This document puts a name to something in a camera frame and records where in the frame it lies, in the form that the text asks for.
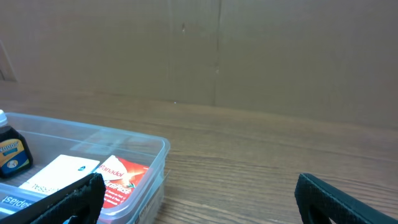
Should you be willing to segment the red Panadol box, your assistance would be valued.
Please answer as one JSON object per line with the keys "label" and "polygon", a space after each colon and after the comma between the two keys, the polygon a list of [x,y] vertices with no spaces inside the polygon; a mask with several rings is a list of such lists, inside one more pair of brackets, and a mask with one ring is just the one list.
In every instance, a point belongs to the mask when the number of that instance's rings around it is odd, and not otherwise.
{"label": "red Panadol box", "polygon": [[115,208],[124,203],[149,170],[121,157],[110,156],[96,170],[102,175],[106,187],[103,208]]}

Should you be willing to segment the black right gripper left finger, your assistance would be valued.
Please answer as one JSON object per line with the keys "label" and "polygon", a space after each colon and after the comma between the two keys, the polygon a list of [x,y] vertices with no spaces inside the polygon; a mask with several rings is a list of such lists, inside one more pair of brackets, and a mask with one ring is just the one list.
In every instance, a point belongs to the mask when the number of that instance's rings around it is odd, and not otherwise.
{"label": "black right gripper left finger", "polygon": [[103,176],[92,173],[1,220],[2,224],[95,224],[104,203]]}

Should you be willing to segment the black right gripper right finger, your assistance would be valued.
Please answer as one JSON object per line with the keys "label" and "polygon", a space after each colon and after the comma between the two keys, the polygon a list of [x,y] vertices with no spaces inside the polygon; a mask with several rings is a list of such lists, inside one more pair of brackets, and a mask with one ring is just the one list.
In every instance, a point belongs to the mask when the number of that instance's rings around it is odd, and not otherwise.
{"label": "black right gripper right finger", "polygon": [[397,224],[396,219],[309,173],[299,175],[295,199],[305,224]]}

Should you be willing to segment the dark bottle white cap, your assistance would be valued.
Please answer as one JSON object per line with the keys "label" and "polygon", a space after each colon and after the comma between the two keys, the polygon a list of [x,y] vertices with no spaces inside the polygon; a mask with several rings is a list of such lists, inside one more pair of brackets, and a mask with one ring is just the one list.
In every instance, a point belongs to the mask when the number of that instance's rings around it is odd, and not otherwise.
{"label": "dark bottle white cap", "polygon": [[1,110],[1,178],[11,178],[32,165],[33,157],[25,137],[9,124]]}

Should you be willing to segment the clear plastic container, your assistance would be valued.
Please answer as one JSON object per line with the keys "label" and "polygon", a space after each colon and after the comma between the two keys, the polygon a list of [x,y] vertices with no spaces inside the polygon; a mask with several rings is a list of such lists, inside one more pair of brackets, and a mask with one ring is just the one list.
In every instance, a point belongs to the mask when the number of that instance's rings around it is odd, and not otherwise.
{"label": "clear plastic container", "polygon": [[30,169],[1,181],[1,197],[13,195],[35,203],[48,196],[20,189],[19,186],[61,154],[99,161],[96,169],[114,155],[147,166],[149,170],[124,203],[115,208],[102,208],[98,222],[154,221],[167,180],[164,172],[170,150],[167,139],[28,114],[8,113],[7,118],[10,125],[25,137],[34,162]]}

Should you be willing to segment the white and navy box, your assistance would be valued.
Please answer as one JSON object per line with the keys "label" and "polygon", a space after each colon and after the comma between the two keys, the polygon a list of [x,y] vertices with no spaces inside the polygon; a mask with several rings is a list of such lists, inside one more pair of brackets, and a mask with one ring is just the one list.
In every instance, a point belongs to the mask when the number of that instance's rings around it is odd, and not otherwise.
{"label": "white and navy box", "polygon": [[19,188],[51,195],[92,173],[99,163],[92,159],[61,154]]}

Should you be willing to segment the blue medicine box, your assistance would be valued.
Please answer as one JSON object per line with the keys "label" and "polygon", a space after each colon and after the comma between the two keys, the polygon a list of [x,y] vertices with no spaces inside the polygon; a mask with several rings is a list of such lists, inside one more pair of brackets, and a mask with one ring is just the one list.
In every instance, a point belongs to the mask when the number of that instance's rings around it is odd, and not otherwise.
{"label": "blue medicine box", "polygon": [[1,213],[12,215],[31,206],[32,204],[34,204],[34,201],[27,200],[26,198],[6,195],[1,197]]}

